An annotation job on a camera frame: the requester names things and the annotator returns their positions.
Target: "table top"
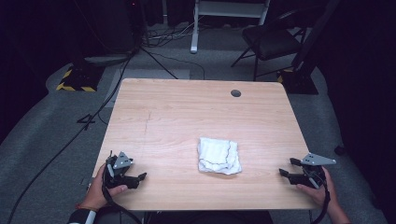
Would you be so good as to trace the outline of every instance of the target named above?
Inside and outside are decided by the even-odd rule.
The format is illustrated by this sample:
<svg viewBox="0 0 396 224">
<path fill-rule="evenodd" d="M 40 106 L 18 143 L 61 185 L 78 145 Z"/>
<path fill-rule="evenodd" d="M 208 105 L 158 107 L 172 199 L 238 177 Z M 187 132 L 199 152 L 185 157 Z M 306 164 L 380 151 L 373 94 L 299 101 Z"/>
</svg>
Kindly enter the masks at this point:
<svg viewBox="0 0 396 224">
<path fill-rule="evenodd" d="M 200 172 L 200 137 L 236 142 L 242 172 Z M 127 209 L 317 208 L 278 171 L 301 173 L 290 158 L 308 153 L 279 83 L 125 78 L 93 175 L 111 150 L 134 159 L 127 175 L 148 173 L 137 189 L 114 198 Z"/>
</svg>

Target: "crumpled towel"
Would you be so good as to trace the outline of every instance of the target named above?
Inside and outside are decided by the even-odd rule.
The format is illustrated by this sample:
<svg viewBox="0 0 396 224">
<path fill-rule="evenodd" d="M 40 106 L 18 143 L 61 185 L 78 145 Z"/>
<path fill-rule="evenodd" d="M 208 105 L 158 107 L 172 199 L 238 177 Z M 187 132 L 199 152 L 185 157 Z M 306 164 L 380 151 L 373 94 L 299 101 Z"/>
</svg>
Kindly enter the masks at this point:
<svg viewBox="0 0 396 224">
<path fill-rule="evenodd" d="M 230 140 L 200 138 L 198 169 L 203 172 L 236 174 L 242 171 L 237 144 Z"/>
</svg>

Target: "black chair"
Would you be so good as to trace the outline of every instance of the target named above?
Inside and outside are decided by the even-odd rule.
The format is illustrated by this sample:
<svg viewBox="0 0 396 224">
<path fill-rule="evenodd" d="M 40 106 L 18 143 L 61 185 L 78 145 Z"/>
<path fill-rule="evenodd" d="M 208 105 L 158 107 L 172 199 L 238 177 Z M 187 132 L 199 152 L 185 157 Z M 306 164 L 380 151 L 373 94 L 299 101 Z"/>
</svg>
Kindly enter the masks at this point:
<svg viewBox="0 0 396 224">
<path fill-rule="evenodd" d="M 273 21 L 249 27 L 242 32 L 242 37 L 247 42 L 248 48 L 231 65 L 234 67 L 239 60 L 255 56 L 254 77 L 261 77 L 275 71 L 257 75 L 258 60 L 268 61 L 299 52 L 305 40 L 307 28 L 313 27 L 318 18 L 323 14 L 324 6 L 294 9 L 277 17 Z M 289 29 L 300 28 L 296 34 L 291 34 Z"/>
</svg>

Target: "sleeve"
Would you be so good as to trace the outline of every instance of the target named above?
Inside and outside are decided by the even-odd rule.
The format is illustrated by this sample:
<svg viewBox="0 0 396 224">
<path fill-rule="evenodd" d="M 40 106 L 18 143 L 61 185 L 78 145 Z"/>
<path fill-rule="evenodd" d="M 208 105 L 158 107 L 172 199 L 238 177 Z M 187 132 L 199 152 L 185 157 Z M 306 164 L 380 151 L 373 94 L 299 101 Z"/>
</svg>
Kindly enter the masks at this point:
<svg viewBox="0 0 396 224">
<path fill-rule="evenodd" d="M 69 218 L 68 224 L 92 224 L 96 213 L 89 209 L 78 209 Z"/>
</svg>

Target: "hand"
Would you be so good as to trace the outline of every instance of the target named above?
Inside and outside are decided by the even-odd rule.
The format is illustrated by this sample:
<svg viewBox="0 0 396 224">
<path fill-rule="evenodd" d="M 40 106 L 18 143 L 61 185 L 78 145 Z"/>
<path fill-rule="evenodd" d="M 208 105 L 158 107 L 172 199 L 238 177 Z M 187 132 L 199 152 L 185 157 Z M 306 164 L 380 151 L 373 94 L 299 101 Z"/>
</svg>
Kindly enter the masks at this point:
<svg viewBox="0 0 396 224">
<path fill-rule="evenodd" d="M 326 182 L 327 182 L 327 188 L 328 191 L 330 192 L 330 202 L 329 206 L 327 208 L 327 213 L 329 214 L 330 219 L 332 220 L 332 223 L 350 223 L 349 218 L 347 217 L 347 214 L 344 212 L 343 208 L 341 205 L 338 203 L 338 198 L 337 194 L 335 192 L 335 187 L 334 183 L 332 182 L 332 177 L 329 174 L 329 171 L 322 167 L 324 174 L 326 176 Z M 324 204 L 324 198 L 325 198 L 325 190 L 323 186 L 320 186 L 319 189 L 312 189 L 309 188 L 305 185 L 297 185 L 297 189 L 300 191 L 304 192 L 305 194 L 311 196 L 311 198 L 314 200 L 316 204 L 318 204 L 320 207 L 323 206 Z"/>
<path fill-rule="evenodd" d="M 80 204 L 81 207 L 89 207 L 92 209 L 99 210 L 100 208 L 102 208 L 107 204 L 107 201 L 103 196 L 103 192 L 102 192 L 102 183 L 103 183 L 102 175 L 104 171 L 105 171 L 105 165 L 103 164 L 100 167 L 96 177 L 93 179 L 90 189 L 88 190 L 84 201 Z M 128 187 L 126 185 L 120 185 L 120 186 L 116 186 L 113 189 L 109 189 L 108 193 L 110 193 L 111 197 L 114 197 L 124 192 L 127 189 Z"/>
</svg>

